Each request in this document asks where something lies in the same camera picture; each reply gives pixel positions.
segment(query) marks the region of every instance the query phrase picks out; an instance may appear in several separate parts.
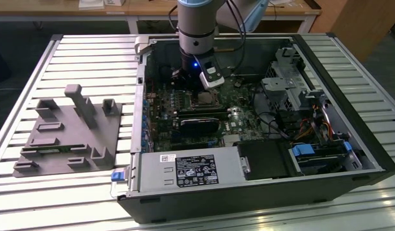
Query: motherboard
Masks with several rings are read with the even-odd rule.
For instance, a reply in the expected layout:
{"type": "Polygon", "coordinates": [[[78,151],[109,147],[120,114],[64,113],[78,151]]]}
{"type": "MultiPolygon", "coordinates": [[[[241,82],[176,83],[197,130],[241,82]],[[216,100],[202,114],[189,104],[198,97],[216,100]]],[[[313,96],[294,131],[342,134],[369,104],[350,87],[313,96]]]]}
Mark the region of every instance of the motherboard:
{"type": "Polygon", "coordinates": [[[237,77],[197,94],[162,84],[146,96],[154,152],[225,147],[265,137],[250,103],[253,85],[237,77]]]}

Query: barcode sticker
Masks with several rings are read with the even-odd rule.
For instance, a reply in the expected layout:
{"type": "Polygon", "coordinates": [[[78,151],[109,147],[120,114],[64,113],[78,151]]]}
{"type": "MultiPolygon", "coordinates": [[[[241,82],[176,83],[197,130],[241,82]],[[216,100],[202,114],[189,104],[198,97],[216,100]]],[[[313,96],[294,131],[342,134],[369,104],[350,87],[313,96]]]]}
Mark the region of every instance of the barcode sticker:
{"type": "Polygon", "coordinates": [[[173,162],[176,159],[176,155],[160,155],[160,162],[173,162]]]}

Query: robotic arm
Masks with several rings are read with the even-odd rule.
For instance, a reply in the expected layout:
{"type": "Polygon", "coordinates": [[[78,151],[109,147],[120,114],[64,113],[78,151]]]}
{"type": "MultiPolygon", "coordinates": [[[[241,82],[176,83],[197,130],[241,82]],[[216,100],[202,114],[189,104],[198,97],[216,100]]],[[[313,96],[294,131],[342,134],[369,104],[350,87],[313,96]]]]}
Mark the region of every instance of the robotic arm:
{"type": "Polygon", "coordinates": [[[252,32],[260,23],[268,0],[228,0],[237,8],[230,9],[226,0],[177,0],[178,42],[181,69],[189,78],[200,78],[204,89],[224,83],[213,56],[216,23],[252,32]],[[241,15],[242,22],[232,11],[241,15]]]}

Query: white label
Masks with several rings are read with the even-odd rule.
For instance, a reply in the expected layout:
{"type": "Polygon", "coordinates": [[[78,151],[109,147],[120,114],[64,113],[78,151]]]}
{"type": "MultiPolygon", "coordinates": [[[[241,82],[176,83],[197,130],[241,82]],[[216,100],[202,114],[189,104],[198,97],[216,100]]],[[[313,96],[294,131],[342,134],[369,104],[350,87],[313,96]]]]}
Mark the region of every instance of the white label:
{"type": "Polygon", "coordinates": [[[160,155],[160,162],[173,162],[176,159],[176,155],[160,155]]]}
{"type": "Polygon", "coordinates": [[[209,69],[206,69],[206,73],[212,74],[216,72],[216,68],[214,67],[210,67],[209,69]]]}
{"type": "Polygon", "coordinates": [[[105,14],[124,14],[124,12],[105,12],[105,14]]]}
{"type": "Polygon", "coordinates": [[[58,153],[57,149],[38,150],[40,153],[58,153]]]}

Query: wooden table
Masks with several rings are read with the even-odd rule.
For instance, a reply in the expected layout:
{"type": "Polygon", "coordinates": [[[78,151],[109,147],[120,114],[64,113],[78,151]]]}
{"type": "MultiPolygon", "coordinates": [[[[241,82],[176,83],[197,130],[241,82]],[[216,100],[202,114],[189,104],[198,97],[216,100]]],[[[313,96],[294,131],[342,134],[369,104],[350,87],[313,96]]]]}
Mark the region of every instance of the wooden table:
{"type": "MultiPolygon", "coordinates": [[[[137,21],[168,20],[166,13],[174,4],[176,0],[126,0],[122,6],[80,11],[78,0],[0,0],[0,22],[126,21],[130,33],[137,34],[137,21]]],[[[278,6],[284,8],[266,8],[261,20],[301,21],[297,32],[306,33],[321,10],[313,10],[304,0],[278,6]]]]}

